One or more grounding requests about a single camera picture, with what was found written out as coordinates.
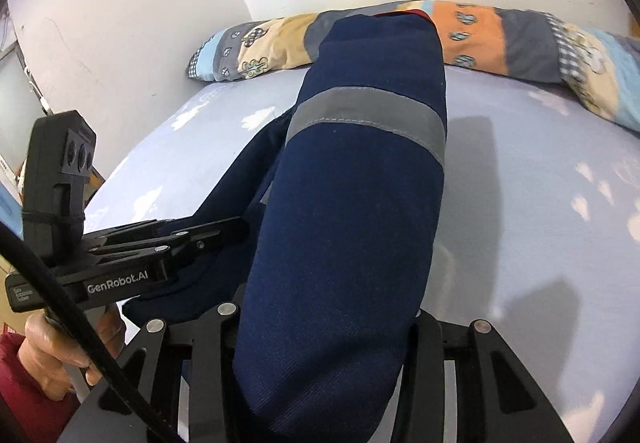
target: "red clothing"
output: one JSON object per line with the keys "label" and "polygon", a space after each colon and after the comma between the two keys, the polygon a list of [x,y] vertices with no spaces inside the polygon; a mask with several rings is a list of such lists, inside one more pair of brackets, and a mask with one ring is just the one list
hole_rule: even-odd
{"label": "red clothing", "polygon": [[67,394],[62,401],[44,395],[18,360],[23,340],[15,333],[0,333],[0,394],[30,441],[55,443],[78,401],[73,394]]}

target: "black rubber band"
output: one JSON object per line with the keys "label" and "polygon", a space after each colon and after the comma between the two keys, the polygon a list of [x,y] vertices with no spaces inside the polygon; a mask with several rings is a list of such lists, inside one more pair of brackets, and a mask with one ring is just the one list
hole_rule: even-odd
{"label": "black rubber band", "polygon": [[84,214],[61,217],[56,214],[49,214],[48,212],[30,212],[23,210],[22,220],[26,220],[29,223],[45,223],[46,225],[74,225],[84,222]]}

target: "gray reflective stripe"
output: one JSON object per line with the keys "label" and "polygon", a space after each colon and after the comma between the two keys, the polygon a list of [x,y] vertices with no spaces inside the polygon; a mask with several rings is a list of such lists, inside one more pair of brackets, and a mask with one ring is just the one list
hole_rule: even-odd
{"label": "gray reflective stripe", "polygon": [[287,142],[316,123],[368,125],[398,134],[427,149],[444,166],[446,134],[429,105],[373,87],[332,87],[300,104],[291,118]]}
{"label": "gray reflective stripe", "polygon": [[267,204],[269,202],[269,196],[271,195],[271,187],[273,187],[273,181],[269,184],[269,188],[267,188],[267,191],[262,196],[260,203]]}

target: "navy blue jacket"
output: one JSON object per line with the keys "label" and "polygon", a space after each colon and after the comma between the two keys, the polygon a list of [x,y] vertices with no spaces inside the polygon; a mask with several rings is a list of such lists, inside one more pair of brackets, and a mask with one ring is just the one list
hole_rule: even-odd
{"label": "navy blue jacket", "polygon": [[442,49],[426,15],[338,21],[294,108],[185,220],[243,215],[250,238],[130,301],[127,316],[191,320],[247,282],[234,374],[255,436],[364,443],[424,295],[446,124]]}

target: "orange fabric patch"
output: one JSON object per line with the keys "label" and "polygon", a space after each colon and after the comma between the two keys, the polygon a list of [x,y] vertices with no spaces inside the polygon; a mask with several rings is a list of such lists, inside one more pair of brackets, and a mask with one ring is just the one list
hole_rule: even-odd
{"label": "orange fabric patch", "polygon": [[[494,8],[437,0],[431,18],[442,42],[444,63],[508,74],[502,20]],[[471,60],[465,57],[472,58],[474,65],[469,65]]]}

